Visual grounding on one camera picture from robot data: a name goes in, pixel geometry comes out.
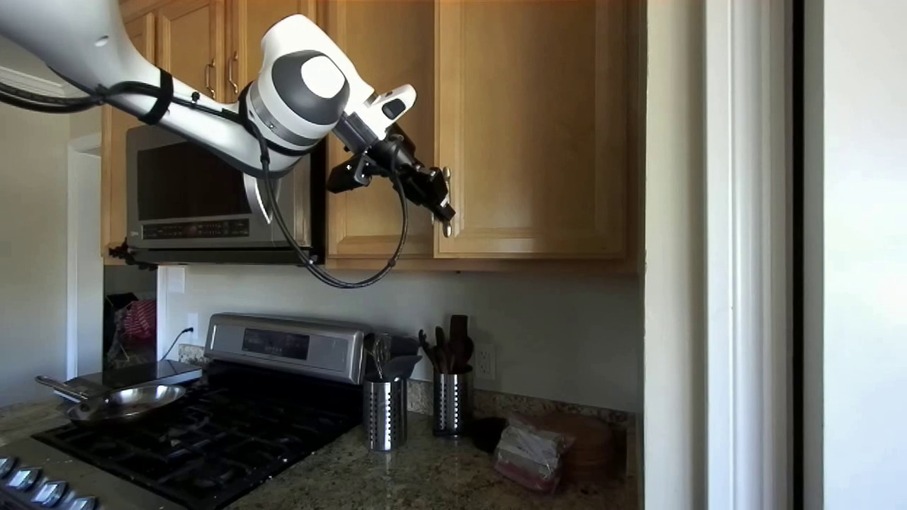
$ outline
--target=utensil holder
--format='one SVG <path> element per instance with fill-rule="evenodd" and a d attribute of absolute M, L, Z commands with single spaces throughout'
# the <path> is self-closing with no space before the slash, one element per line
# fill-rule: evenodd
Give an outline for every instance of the utensil holder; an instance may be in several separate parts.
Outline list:
<path fill-rule="evenodd" d="M 473 374 L 435 374 L 435 434 L 464 434 L 473 423 Z"/>
<path fill-rule="evenodd" d="M 408 386 L 405 380 L 362 383 L 362 427 L 368 451 L 393 451 L 408 440 Z"/>

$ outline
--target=white wall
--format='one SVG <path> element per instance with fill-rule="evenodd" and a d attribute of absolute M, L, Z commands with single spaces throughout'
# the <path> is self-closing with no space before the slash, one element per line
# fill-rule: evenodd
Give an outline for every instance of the white wall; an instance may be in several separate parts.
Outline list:
<path fill-rule="evenodd" d="M 314 282 L 290 265 L 161 265 L 158 350 L 184 328 L 187 311 L 294 311 L 347 318 L 416 333 L 471 318 L 476 386 L 602 407 L 639 407 L 636 278 L 589 274 L 405 274 L 391 271 L 359 291 Z"/>
<path fill-rule="evenodd" d="M 0 404 L 66 370 L 67 119 L 0 104 Z"/>
<path fill-rule="evenodd" d="M 907 506 L 907 6 L 824 0 L 824 505 Z"/>

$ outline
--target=cabinet door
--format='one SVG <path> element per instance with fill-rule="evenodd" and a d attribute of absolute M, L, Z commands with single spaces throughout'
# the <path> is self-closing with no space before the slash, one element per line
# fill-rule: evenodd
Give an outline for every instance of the cabinet door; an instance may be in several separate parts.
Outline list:
<path fill-rule="evenodd" d="M 284 17 L 320 20 L 320 0 L 226 0 L 226 101 L 257 77 L 260 37 Z"/>
<path fill-rule="evenodd" d="M 385 94 L 416 88 L 416 104 L 401 127 L 413 139 L 416 156 L 435 163 L 435 0 L 342 0 L 330 3 L 330 34 L 357 64 L 359 77 Z M 347 161 L 341 142 L 330 144 L 330 168 Z M 385 178 L 330 195 L 330 260 L 385 260 L 401 236 L 401 200 Z M 432 216 L 408 203 L 408 240 L 402 260 L 432 258 Z"/>
<path fill-rule="evenodd" d="M 440 258 L 620 260 L 639 172 L 639 0 L 440 0 Z"/>
<path fill-rule="evenodd" d="M 157 17 L 158 64 L 223 100 L 223 0 L 172 0 Z"/>
<path fill-rule="evenodd" d="M 153 60 L 153 15 L 124 20 L 134 46 Z M 101 258 L 111 263 L 109 250 L 124 240 L 127 229 L 127 193 L 124 193 L 124 131 L 141 124 L 117 107 L 101 114 Z"/>

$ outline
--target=robotic arm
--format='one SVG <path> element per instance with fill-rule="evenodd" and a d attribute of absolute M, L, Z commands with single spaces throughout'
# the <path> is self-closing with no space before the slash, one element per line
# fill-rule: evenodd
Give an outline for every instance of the robotic arm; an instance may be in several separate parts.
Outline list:
<path fill-rule="evenodd" d="M 331 37 L 300 15 L 263 34 L 260 77 L 236 104 L 150 64 L 124 34 L 117 0 L 0 0 L 0 34 L 73 88 L 221 153 L 246 176 L 280 176 L 335 134 L 355 156 L 331 170 L 330 190 L 389 176 L 452 231 L 449 172 L 426 168 L 398 127 L 416 90 L 402 85 L 378 95 Z"/>

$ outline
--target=over-the-range microwave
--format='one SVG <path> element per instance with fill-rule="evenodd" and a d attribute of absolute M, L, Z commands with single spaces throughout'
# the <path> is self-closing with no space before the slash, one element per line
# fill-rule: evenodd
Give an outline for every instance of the over-the-range microwave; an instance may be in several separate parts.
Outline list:
<path fill-rule="evenodd" d="M 327 146 L 307 153 L 279 183 L 279 207 L 310 260 L 323 260 Z M 135 260 L 293 263 L 266 187 L 184 135 L 127 131 L 127 250 Z"/>

